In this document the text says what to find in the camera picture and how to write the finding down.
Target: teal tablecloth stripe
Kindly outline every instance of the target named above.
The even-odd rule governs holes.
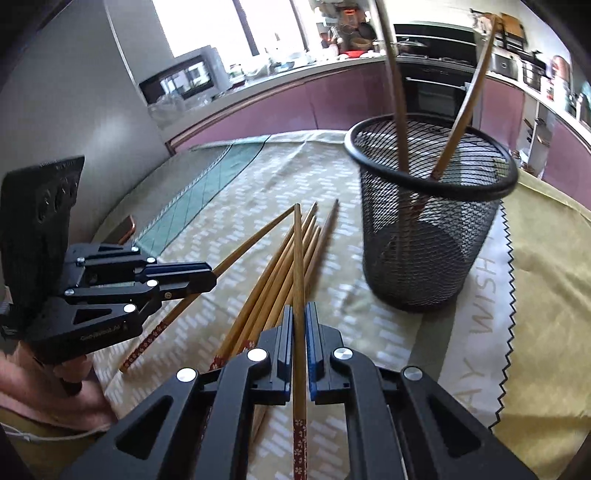
[[[188,183],[191,186],[167,205],[157,220],[135,240],[135,244],[152,257],[158,257],[195,216],[257,157],[265,140],[233,143],[220,159]],[[199,149],[195,149],[194,154],[199,155]]]

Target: oven door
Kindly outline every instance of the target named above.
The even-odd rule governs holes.
[[[449,73],[431,67],[401,68],[407,111],[455,119],[472,79],[464,72]]]

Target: mesh pencil holder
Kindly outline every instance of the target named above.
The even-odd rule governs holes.
[[[495,140],[469,127],[439,181],[430,174],[453,121],[409,114],[409,172],[398,171],[391,115],[355,125],[345,137],[359,165],[363,271],[382,301],[426,312],[455,301],[517,167]]]

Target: silver screw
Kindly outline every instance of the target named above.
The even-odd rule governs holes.
[[[246,356],[252,362],[262,362],[265,358],[267,358],[267,351],[263,350],[262,348],[253,348],[252,350],[248,351]]]
[[[197,372],[192,368],[182,368],[177,372],[177,380],[180,382],[191,382],[197,377]]]
[[[404,369],[404,376],[413,382],[417,382],[422,379],[423,372],[417,367],[408,367]]]
[[[333,352],[333,355],[335,356],[335,358],[338,358],[339,360],[348,360],[353,356],[353,352],[349,348],[341,347],[337,348]]]

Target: wooden chopstick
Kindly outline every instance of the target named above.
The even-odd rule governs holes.
[[[294,348],[293,348],[293,426],[294,480],[306,479],[306,328],[304,325],[304,254],[300,205],[294,208]]]
[[[215,273],[216,277],[220,277],[230,266],[235,263],[241,256],[243,256],[249,249],[255,245],[261,238],[263,238],[267,233],[269,233],[273,228],[275,228],[279,223],[281,223],[287,216],[294,212],[294,206],[289,207],[285,212],[280,214],[278,217],[270,221],[266,224],[263,228],[261,228],[257,233],[252,235],[248,240],[246,240],[242,245],[240,245],[237,249],[235,249],[230,255],[228,255],[216,268],[213,269],[213,273]],[[122,373],[127,372],[128,368],[138,359],[138,357],[145,352],[145,350],[152,345],[152,343],[158,338],[166,328],[171,325],[176,318],[184,312],[189,305],[192,304],[197,298],[199,298],[200,294],[197,293],[195,295],[189,295],[182,299],[179,303],[177,303],[171,312],[166,315],[162,319],[162,321],[156,326],[154,330],[150,332],[150,334],[139,344],[137,348],[134,349],[131,354],[127,357],[125,362],[119,367],[119,370]]]
[[[307,236],[304,237],[304,271],[306,272],[304,276],[304,287],[307,288],[308,286],[308,271],[310,266],[310,261],[312,260],[312,256],[314,255],[314,250],[318,245],[318,239],[320,238],[320,231],[322,230],[321,227],[316,226],[314,231],[311,233],[311,238],[308,241]],[[281,301],[281,295],[277,297],[277,301],[273,305],[273,309],[269,314],[269,319],[265,324],[265,330],[269,328],[276,327],[280,324],[280,321],[283,319],[283,308],[285,305],[291,305],[294,299],[294,286],[291,285],[289,293],[285,300]]]
[[[306,215],[306,219],[304,221],[305,229],[307,229],[309,224],[312,222],[312,219],[314,218],[314,214],[317,209],[318,204],[314,202],[314,204],[308,211],[308,214]],[[249,336],[257,322],[264,322],[267,319],[269,312],[271,311],[273,302],[275,298],[277,298],[277,293],[279,292],[281,285],[285,280],[285,277],[288,275],[289,268],[292,263],[293,249],[290,249],[290,251],[288,251],[285,257],[281,260],[281,262],[279,262],[275,266],[276,270],[273,272],[273,274],[271,274],[269,281],[267,281],[265,288],[263,289],[261,295],[259,296],[254,307],[252,308],[252,311],[248,316],[246,324],[240,332],[240,335],[238,336],[236,343],[232,346],[232,352],[230,353],[230,356],[235,356],[239,354],[245,348],[253,348],[253,341],[254,344],[256,344],[256,340],[258,340],[258,337],[250,338]]]
[[[306,231],[304,233],[304,247],[303,247],[304,250],[306,250],[308,248],[308,246],[310,245],[312,237],[314,236],[315,227],[316,226],[313,225],[312,228],[306,229]],[[289,292],[293,288],[294,268],[295,267],[292,265],[289,272],[287,273],[287,276],[285,277],[285,280],[283,281],[283,285],[281,286],[281,290],[277,294],[275,301],[273,302],[272,308],[269,311],[269,314],[266,316],[263,324],[261,325],[261,331],[268,330],[269,328],[273,328],[277,322],[277,318],[281,317],[281,315],[283,313],[283,307],[291,302],[291,301],[287,301],[287,297],[289,295]]]
[[[328,217],[326,218],[326,221],[324,222],[324,225],[320,228],[320,235],[317,240],[317,246],[314,248],[313,251],[310,249],[306,250],[306,257],[304,259],[304,264],[305,264],[304,266],[306,268],[306,270],[305,270],[306,274],[304,276],[304,288],[306,289],[306,297],[310,294],[310,289],[312,287],[312,278],[314,278],[313,277],[314,271],[316,270],[316,267],[320,263],[322,253],[324,253],[324,249],[326,247],[328,239],[330,238],[330,234],[332,233],[335,219],[337,218],[338,213],[339,213],[339,199],[336,199],[333,204],[333,207],[330,210]],[[291,301],[293,299],[293,294],[294,294],[294,290],[293,290],[293,286],[292,286],[289,290],[289,293],[287,294],[287,297],[285,298],[285,300],[282,301],[282,303],[280,300],[281,295],[278,296],[279,305],[273,306],[273,311],[269,315],[269,320],[267,320],[267,324],[265,325],[265,330],[267,330],[269,328],[273,328],[274,326],[278,325],[278,322],[282,318],[281,314],[283,312],[283,305],[291,304]]]
[[[312,258],[310,260],[310,266],[309,266],[309,268],[306,269],[306,278],[305,278],[306,295],[308,295],[310,293],[310,290],[312,287],[312,281],[311,281],[313,278],[312,275],[314,275],[314,272],[315,272],[316,268],[318,267],[320,260],[322,259],[322,254],[324,253],[324,249],[326,248],[326,244],[328,243],[328,240],[333,232],[333,229],[335,227],[335,220],[338,216],[339,216],[339,199],[336,199],[335,202],[333,203],[330,213],[329,213],[328,217],[326,217],[326,220],[324,221],[324,225],[322,226],[322,229],[320,231],[320,238],[318,239],[318,246],[314,250],[314,255],[312,256]]]
[[[319,236],[320,236],[320,227],[316,226],[316,228],[314,229],[314,233],[312,234],[312,239],[310,241],[310,244],[308,245],[308,248],[306,248],[306,253],[304,254],[304,267],[306,268],[306,272],[308,271],[308,268],[310,266],[310,260],[312,258],[312,255],[314,254],[314,250],[316,249],[316,245],[318,244]],[[287,296],[287,300],[285,301],[285,304],[287,305],[287,304],[291,303],[292,299],[293,299],[293,290],[290,290],[290,293]],[[278,326],[282,320],[283,320],[283,310],[277,316],[274,326],[275,327]],[[252,429],[251,429],[251,441],[250,441],[251,445],[256,440],[256,434],[258,433],[258,430],[261,427],[261,423],[262,423],[263,419],[265,418],[265,413],[267,412],[267,409],[268,409],[268,406],[266,406],[266,405],[255,405],[255,410],[252,415]]]
[[[323,250],[325,249],[326,244],[328,242],[329,235],[331,234],[331,232],[334,228],[335,219],[337,217],[338,211],[339,211],[339,200],[336,199],[326,221],[324,222],[324,225],[322,227],[319,227],[319,226],[316,227],[316,230],[314,231],[314,235],[312,237],[310,245],[306,249],[306,254],[304,255],[304,267],[306,268],[306,274],[304,276],[304,288],[306,291],[306,298],[311,290],[311,287],[313,284],[313,278],[315,278],[312,275],[314,275],[314,272],[316,271],[318,263],[320,262],[320,258],[322,257]],[[292,299],[293,299],[293,289],[291,288],[290,292],[285,300],[285,304],[290,304]],[[274,326],[278,326],[279,323],[282,321],[283,317],[282,317],[281,313],[282,313],[282,311],[279,312],[279,314],[277,315],[277,318],[275,320],[275,324],[270,326],[271,328],[273,328]],[[254,411],[254,415],[253,415],[253,419],[252,419],[251,443],[254,442],[254,440],[256,438],[256,434],[261,426],[263,418],[265,417],[266,411],[267,411],[267,407],[263,407],[263,406],[256,406],[255,407],[255,411]]]
[[[375,0],[375,6],[378,11],[379,25],[384,36],[388,84],[390,86],[392,102],[394,103],[392,113],[395,113],[394,124],[396,125],[396,143],[398,146],[398,169],[408,173],[408,124],[404,85],[396,63],[396,53],[392,46],[394,41],[390,32],[388,12],[384,5],[384,0]]]
[[[316,225],[316,216],[312,216],[308,222],[304,222],[303,225],[303,232],[304,232],[304,244],[310,242],[310,238],[312,237],[312,233],[314,231],[314,227]],[[269,318],[271,315],[274,314],[274,309],[276,305],[282,302],[279,308],[282,310],[283,305],[285,305],[285,294],[286,290],[289,290],[289,286],[286,287],[286,284],[290,285],[293,282],[293,269],[294,269],[294,254],[295,254],[295,245],[296,245],[296,236],[294,230],[294,245],[293,248],[288,253],[288,256],[285,258],[284,265],[282,266],[281,272],[277,275],[271,291],[269,292],[267,298],[265,298],[265,303],[261,308],[261,311],[254,322],[252,329],[247,333],[246,336],[241,335],[241,342],[236,344],[236,347],[232,351],[233,355],[237,355],[240,352],[243,352],[245,349],[254,348],[258,338],[263,330],[266,330],[267,323],[269,322]]]
[[[213,358],[213,362],[209,367],[210,370],[216,370],[224,366],[230,353],[232,353],[232,348],[236,345],[238,341],[238,337],[240,337],[241,332],[244,330],[246,325],[246,321],[248,320],[249,315],[251,314],[255,303],[260,298],[261,293],[263,292],[265,286],[269,282],[269,278],[277,274],[277,270],[275,268],[276,265],[280,265],[283,258],[287,255],[289,251],[290,245],[293,243],[293,233],[294,227],[293,225],[290,227],[290,230],[285,235],[279,249],[275,252],[275,255],[271,258],[265,270],[259,277],[258,281],[255,284],[255,287],[252,289],[250,295],[248,296],[246,302],[242,306],[240,313],[234,320],[230,331],[224,338],[222,344],[217,349],[216,356]]]
[[[470,89],[464,98],[464,102],[462,103],[462,107],[460,108],[460,112],[457,115],[456,121],[453,124],[452,131],[449,134],[447,139],[446,146],[443,148],[439,159],[431,174],[429,175],[430,180],[439,181],[441,177],[443,177],[443,173],[445,172],[447,166],[452,160],[454,153],[456,152],[457,146],[460,144],[462,140],[462,136],[466,132],[466,127],[472,118],[472,112],[474,107],[478,101],[478,97],[482,88],[484,87],[484,81],[486,79],[486,72],[488,71],[488,66],[491,62],[491,54],[492,54],[492,47],[495,44],[495,37],[496,32],[500,25],[500,19],[496,15],[493,15],[492,18],[492,29],[491,29],[491,36],[489,37],[488,41],[486,42],[486,47],[480,54],[480,59],[478,60],[478,66],[476,67],[476,71],[474,72],[473,82],[470,85]],[[413,204],[411,209],[411,219],[416,220],[420,215],[425,205],[429,201],[429,197],[427,195],[421,195]]]

